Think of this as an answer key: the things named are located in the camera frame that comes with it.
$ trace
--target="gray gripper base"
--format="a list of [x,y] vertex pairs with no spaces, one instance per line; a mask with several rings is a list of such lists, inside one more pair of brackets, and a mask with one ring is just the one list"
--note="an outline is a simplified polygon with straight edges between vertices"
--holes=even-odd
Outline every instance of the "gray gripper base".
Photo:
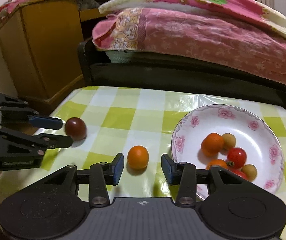
[[59,240],[223,240],[191,208],[175,206],[169,197],[115,198],[93,209],[73,232]]

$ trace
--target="screw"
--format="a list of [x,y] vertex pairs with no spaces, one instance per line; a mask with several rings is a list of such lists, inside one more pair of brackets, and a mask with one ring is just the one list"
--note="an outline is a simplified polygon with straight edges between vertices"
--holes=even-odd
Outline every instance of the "screw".
[[180,197],[179,202],[183,205],[189,205],[194,202],[194,200],[191,197]]
[[107,202],[107,199],[104,198],[104,197],[94,197],[92,198],[92,203],[95,204],[95,205],[103,205]]

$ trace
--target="dark wooden bed frame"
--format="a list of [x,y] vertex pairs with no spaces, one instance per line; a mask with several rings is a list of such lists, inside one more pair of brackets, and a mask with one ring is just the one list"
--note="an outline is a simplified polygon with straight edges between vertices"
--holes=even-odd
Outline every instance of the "dark wooden bed frame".
[[92,40],[79,44],[78,57],[86,86],[117,86],[237,98],[282,106],[286,85],[219,64],[111,63]]

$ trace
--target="checkered tablecloth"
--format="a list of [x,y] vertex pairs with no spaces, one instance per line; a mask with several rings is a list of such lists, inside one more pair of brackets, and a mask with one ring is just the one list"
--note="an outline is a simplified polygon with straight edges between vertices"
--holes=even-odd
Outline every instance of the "checkered tablecloth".
[[[143,145],[150,154],[145,172],[124,171],[118,186],[108,186],[110,198],[175,197],[178,188],[169,187],[161,169],[161,155],[171,153],[171,135],[180,119],[189,111],[209,104],[242,107],[263,119],[278,137],[286,161],[286,110],[256,102],[201,94],[116,87],[86,87],[75,90],[54,111],[63,120],[80,117],[87,125],[87,138],[68,149],[48,150],[41,168],[6,171],[0,176],[1,201],[42,177],[68,164],[88,169],[97,162],[110,162],[118,152],[126,158],[129,149]],[[64,130],[39,130],[64,134]],[[276,194],[286,204],[286,162],[284,180]],[[78,196],[88,200],[88,185],[80,185]],[[282,233],[286,240],[286,227]]]

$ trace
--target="wooden cabinet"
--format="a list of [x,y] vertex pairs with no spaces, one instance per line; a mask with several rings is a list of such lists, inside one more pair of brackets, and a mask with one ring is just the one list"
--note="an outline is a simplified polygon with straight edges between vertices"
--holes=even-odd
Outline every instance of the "wooden cabinet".
[[31,0],[0,26],[2,53],[18,96],[43,114],[83,86],[77,45],[105,16],[98,9],[79,12],[77,1]]

